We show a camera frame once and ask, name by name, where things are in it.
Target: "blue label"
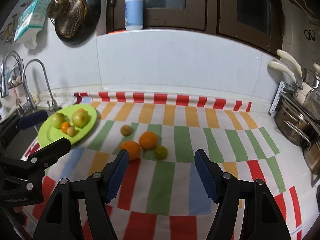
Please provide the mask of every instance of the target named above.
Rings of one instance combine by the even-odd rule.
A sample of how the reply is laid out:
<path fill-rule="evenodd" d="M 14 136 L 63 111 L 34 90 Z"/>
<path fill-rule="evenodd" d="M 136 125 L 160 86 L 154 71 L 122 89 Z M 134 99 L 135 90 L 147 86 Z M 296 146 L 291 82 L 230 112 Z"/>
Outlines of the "blue label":
<path fill-rule="evenodd" d="M 124 11 L 126 26 L 143 25 L 143 1 L 133 0 L 126 2 Z"/>

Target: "chrome faucet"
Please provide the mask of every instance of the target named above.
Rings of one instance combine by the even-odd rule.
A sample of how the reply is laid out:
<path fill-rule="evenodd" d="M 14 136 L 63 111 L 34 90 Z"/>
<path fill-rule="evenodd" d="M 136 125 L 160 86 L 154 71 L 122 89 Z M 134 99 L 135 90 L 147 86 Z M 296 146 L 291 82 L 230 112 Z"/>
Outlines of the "chrome faucet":
<path fill-rule="evenodd" d="M 22 77 L 22 85 L 23 85 L 23 89 L 26 93 L 26 98 L 27 98 L 27 102 L 20 108 L 23 109 L 23 111 L 27 111 L 28 109 L 31 108 L 31 110 L 34 112 L 37 110 L 37 106 L 33 100 L 33 97 L 29 91 L 29 88 L 28 88 L 28 84 L 27 84 L 27 80 L 26 80 L 26 76 L 25 76 L 25 71 L 26 71 L 26 68 L 30 65 L 30 63 L 32 62 L 38 62 L 41 66 L 42 66 L 42 69 L 43 69 L 43 72 L 44 72 L 44 78 L 45 78 L 45 81 L 47 83 L 47 87 L 48 87 L 48 90 L 49 90 L 49 93 L 50 93 L 50 96 L 51 96 L 51 100 L 52 100 L 52 106 L 50 106 L 49 104 L 49 101 L 47 101 L 48 105 L 49 105 L 49 110 L 50 111 L 58 111 L 60 108 L 58 106 L 58 103 L 57 101 L 53 98 L 53 95 L 52 95 L 52 92 L 51 92 L 51 88 L 50 88 L 50 85 L 49 85 L 49 81 L 48 81 L 48 77 L 47 77 L 47 73 L 45 71 L 45 68 L 44 68 L 44 64 L 39 60 L 39 59 L 32 59 L 30 60 L 27 65 L 24 67 L 23 66 L 23 62 L 19 56 L 19 54 L 14 51 L 14 50 L 10 50 L 9 52 L 7 52 L 4 56 L 4 59 L 2 61 L 2 64 L 1 64 L 1 81 L 0 81 L 0 92 L 1 92 L 1 97 L 2 98 L 5 98 L 9 93 L 8 93 L 8 89 L 7 89 L 7 84 L 5 82 L 5 79 L 6 79 L 6 74 L 5 74 L 5 69 L 6 69 L 6 64 L 7 64 L 7 60 L 8 60 L 8 57 L 14 57 L 15 60 L 17 61 L 18 63 L 18 67 L 19 67 L 19 73 L 20 73 L 20 76 Z"/>
<path fill-rule="evenodd" d="M 15 50 L 9 50 L 4 55 L 4 58 L 3 58 L 2 64 L 1 64 L 0 92 L 1 92 L 1 97 L 2 98 L 5 98 L 7 95 L 9 95 L 7 84 L 6 84 L 6 81 L 5 81 L 5 79 L 6 79 L 5 69 L 7 67 L 7 60 L 8 60 L 8 58 L 10 56 L 14 57 L 14 59 L 17 61 L 18 67 L 19 67 L 19 73 L 20 73 L 20 76 L 22 77 L 23 62 L 22 62 L 19 54 Z M 32 110 L 36 110 L 36 104 L 33 101 L 32 95 L 29 93 L 27 82 L 26 81 L 23 82 L 22 85 L 23 85 L 23 89 L 24 89 L 24 91 L 26 93 L 27 103 L 31 105 Z"/>
<path fill-rule="evenodd" d="M 60 107 L 58 106 L 57 101 L 54 99 L 54 97 L 53 97 L 53 95 L 52 95 L 52 91 L 51 91 L 51 88 L 50 88 L 50 85 L 49 85 L 49 81 L 48 81 L 48 77 L 47 77 L 47 72 L 45 71 L 44 64 L 42 63 L 41 60 L 35 58 L 35 59 L 30 60 L 30 61 L 26 64 L 26 66 L 24 67 L 23 72 L 22 72 L 22 83 L 26 83 L 26 84 L 27 84 L 25 72 L 26 72 L 27 67 L 28 67 L 28 66 L 30 65 L 30 63 L 32 63 L 32 62 L 38 62 L 38 63 L 42 66 L 43 73 L 44 73 L 44 78 L 45 78 L 45 82 L 47 83 L 47 87 L 48 87 L 48 90 L 49 90 L 49 94 L 50 94 L 50 97 L 51 97 L 51 103 L 52 103 L 52 106 L 50 106 L 49 101 L 47 101 L 48 106 L 49 106 L 49 110 L 50 110 L 50 111 L 54 111 L 54 112 L 58 111 L 58 110 L 60 109 Z M 31 95 L 30 92 L 29 92 L 28 85 L 26 85 L 26 94 Z"/>

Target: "striped tablecloth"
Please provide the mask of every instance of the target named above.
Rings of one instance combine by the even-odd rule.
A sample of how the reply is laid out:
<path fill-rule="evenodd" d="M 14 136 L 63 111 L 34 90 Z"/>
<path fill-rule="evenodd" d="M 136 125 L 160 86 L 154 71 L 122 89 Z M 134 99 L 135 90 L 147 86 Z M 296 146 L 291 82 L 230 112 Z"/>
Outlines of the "striped tablecloth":
<path fill-rule="evenodd" d="M 148 101 L 138 94 L 130 98 L 112 97 L 107 92 L 75 94 L 73 103 L 91 104 L 99 113 L 98 121 L 89 136 L 46 170 L 45 201 L 23 209 L 27 218 L 24 227 L 30 235 L 61 178 L 81 180 L 101 171 L 115 159 L 124 141 L 138 141 L 149 130 L 158 135 L 159 144 L 167 147 L 169 155 L 165 161 L 157 161 L 153 151 L 141 151 L 140 159 L 130 162 L 117 197 L 106 205 L 120 240 L 206 239 L 218 205 L 207 197 L 196 171 L 194 152 L 199 148 L 223 171 L 239 179 L 264 179 L 292 239 L 301 239 L 297 192 L 276 143 L 282 135 L 270 116 L 249 112 L 250 102 L 199 97 L 192 103 L 189 96 L 169 100 L 169 95 L 162 94 L 148 94 L 153 98 Z M 128 137 L 120 134 L 124 124 L 133 128 Z M 35 140 L 25 157 L 38 148 Z M 92 239 L 84 200 L 79 200 L 79 206 L 85 239 Z M 239 239 L 243 214 L 241 200 L 234 239 Z"/>

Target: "cabinet door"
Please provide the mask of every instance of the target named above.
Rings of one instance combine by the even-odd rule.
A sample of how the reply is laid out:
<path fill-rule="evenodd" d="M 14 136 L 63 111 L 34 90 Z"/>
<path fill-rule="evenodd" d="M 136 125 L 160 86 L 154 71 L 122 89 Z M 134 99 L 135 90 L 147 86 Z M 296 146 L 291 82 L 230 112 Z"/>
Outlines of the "cabinet door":
<path fill-rule="evenodd" d="M 107 32 L 125 28 L 124 0 L 114 1 L 107 1 Z M 143 25 L 204 31 L 205 7 L 205 0 L 144 0 Z"/>
<path fill-rule="evenodd" d="M 276 54 L 282 47 L 281 0 L 220 0 L 218 33 Z"/>

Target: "soap dispenser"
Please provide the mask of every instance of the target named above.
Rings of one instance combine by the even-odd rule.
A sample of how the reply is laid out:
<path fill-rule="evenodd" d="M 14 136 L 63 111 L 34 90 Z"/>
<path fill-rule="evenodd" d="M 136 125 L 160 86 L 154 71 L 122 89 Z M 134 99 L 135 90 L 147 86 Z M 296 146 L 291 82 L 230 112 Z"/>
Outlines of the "soap dispenser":
<path fill-rule="evenodd" d="M 143 28 L 143 0 L 125 0 L 125 29 L 127 31 Z"/>

